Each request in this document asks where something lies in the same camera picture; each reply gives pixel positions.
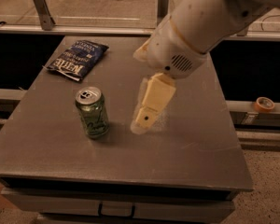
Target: floor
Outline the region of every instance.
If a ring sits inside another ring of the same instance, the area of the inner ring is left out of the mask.
[[[156,25],[156,0],[47,0],[50,12],[59,25],[145,27]],[[180,0],[170,0],[173,9]],[[11,24],[36,24],[38,17],[32,0],[0,0],[0,21]],[[280,31],[280,10],[259,19],[250,30]],[[280,141],[271,144],[279,146]],[[223,224],[280,224],[280,148],[245,146],[245,159],[254,181],[254,191],[239,194],[236,210]],[[0,224],[35,224],[36,213],[0,208]]]

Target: blue snack bag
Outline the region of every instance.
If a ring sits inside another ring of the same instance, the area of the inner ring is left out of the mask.
[[[59,72],[75,81],[82,80],[103,57],[109,46],[78,40],[62,53],[47,69]]]

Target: drawer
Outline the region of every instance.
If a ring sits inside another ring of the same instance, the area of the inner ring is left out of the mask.
[[[233,210],[233,202],[193,200],[182,203],[138,203],[93,198],[87,192],[4,188],[2,195],[23,211],[175,222],[218,223]]]
[[[39,224],[176,224],[175,221],[163,220],[143,220],[143,219],[114,219],[86,216],[71,216],[58,214],[39,214],[37,217]],[[178,224],[202,224],[202,222],[178,222]]]

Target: table top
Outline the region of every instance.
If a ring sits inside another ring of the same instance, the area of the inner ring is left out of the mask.
[[[133,52],[145,37],[66,36],[48,63],[77,40],[110,49],[82,82],[43,69],[0,132],[0,177],[189,189],[252,190],[252,180],[209,57],[176,81],[174,99],[151,131],[130,131],[139,85],[153,75]],[[101,89],[109,132],[91,140],[77,91]]]

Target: can label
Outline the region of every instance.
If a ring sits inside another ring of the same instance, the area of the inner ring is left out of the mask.
[[[77,92],[76,107],[79,111],[85,133],[96,139],[109,130],[105,110],[105,98],[96,87],[85,87]]]

